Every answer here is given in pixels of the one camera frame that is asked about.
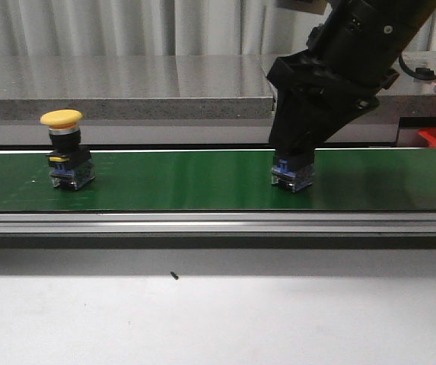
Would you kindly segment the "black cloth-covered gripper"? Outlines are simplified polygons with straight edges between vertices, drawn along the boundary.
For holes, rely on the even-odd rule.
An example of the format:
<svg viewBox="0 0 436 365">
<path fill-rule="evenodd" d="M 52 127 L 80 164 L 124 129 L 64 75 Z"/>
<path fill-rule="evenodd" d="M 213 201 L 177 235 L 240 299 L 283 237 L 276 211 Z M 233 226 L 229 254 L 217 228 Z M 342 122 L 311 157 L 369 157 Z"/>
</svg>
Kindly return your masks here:
<svg viewBox="0 0 436 365">
<path fill-rule="evenodd" d="M 284 159 L 312 153 L 342 127 L 375 110 L 377 93 L 398 77 L 389 68 L 370 87 L 332 72 L 308 52 L 278 57 L 267 74 L 277 91 L 270 145 Z"/>
</svg>

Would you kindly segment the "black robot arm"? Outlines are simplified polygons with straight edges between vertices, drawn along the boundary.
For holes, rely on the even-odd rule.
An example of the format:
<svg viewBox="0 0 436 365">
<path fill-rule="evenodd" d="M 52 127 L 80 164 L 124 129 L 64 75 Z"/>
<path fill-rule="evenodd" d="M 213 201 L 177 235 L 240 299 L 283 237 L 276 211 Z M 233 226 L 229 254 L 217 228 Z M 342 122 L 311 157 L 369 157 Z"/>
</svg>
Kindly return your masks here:
<svg viewBox="0 0 436 365">
<path fill-rule="evenodd" d="M 307 48 L 278 57 L 267 75 L 277 90 L 269 143 L 282 158 L 308 154 L 376 109 L 397 79 L 393 63 L 436 9 L 436 1 L 333 1 Z"/>
</svg>

